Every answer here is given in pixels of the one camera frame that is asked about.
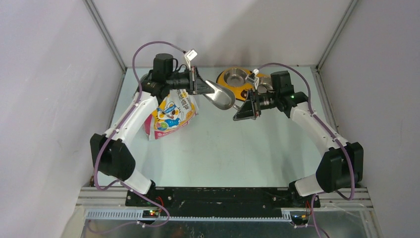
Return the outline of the metal food scoop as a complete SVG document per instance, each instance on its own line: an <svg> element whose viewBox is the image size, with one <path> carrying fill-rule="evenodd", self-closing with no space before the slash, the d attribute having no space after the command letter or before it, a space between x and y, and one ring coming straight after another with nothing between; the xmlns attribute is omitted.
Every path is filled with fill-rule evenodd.
<svg viewBox="0 0 420 238"><path fill-rule="evenodd" d="M230 89L209 80L206 80L205 83L213 89L213 93L206 93L203 96L218 109L228 110L233 108L237 111L240 109L235 104L236 97Z"/></svg>

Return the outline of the yellow double pet bowl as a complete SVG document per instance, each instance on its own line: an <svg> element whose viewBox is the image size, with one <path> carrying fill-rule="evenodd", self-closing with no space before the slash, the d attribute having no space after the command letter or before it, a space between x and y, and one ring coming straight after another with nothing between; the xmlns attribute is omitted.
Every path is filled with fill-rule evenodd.
<svg viewBox="0 0 420 238"><path fill-rule="evenodd" d="M249 89L253 89L254 85L245 81L245 78L251 71L242 67L231 67L219 74L216 79L217 84L222 85L229 90L231 90L236 100L244 101L247 96ZM259 84L257 86L257 91L259 93L265 93L272 88L271 77L267 74L259 73L257 74L259 78Z"/></svg>

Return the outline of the pet food bag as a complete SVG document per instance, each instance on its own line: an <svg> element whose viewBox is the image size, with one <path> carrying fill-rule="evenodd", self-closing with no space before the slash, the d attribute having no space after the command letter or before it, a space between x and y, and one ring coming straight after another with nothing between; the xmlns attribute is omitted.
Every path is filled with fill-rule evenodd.
<svg viewBox="0 0 420 238"><path fill-rule="evenodd" d="M172 90L143 124L149 140L157 140L189 124L198 114L195 98L185 89Z"/></svg>

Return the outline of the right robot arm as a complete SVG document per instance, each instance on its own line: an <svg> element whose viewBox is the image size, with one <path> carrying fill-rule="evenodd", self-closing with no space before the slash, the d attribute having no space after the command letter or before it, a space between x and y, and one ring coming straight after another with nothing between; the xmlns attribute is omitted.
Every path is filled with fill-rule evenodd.
<svg viewBox="0 0 420 238"><path fill-rule="evenodd" d="M234 121L256 119L263 110L278 109L303 129L321 155L316 172L289 184L288 201L303 206L309 195L331 193L341 188L355 188L363 178L364 149L358 142L349 142L323 122L311 108L309 97L295 92L288 71L270 75L272 89L260 94L250 89Z"/></svg>

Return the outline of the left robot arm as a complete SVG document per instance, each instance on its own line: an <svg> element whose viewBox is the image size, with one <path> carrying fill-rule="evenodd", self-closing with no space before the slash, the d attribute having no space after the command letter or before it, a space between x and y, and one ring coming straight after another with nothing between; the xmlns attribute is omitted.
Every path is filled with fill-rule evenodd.
<svg viewBox="0 0 420 238"><path fill-rule="evenodd" d="M90 145L94 172L101 172L137 191L137 199L144 206L152 206L157 194L150 189L154 182L137 168L129 145L147 118L155 111L172 90L185 90L189 95L213 93L214 90L200 77L191 61L195 50L185 52L186 69L173 69L174 57L161 53L154 58L153 69L142 76L134 99L118 119L103 134L94 134Z"/></svg>

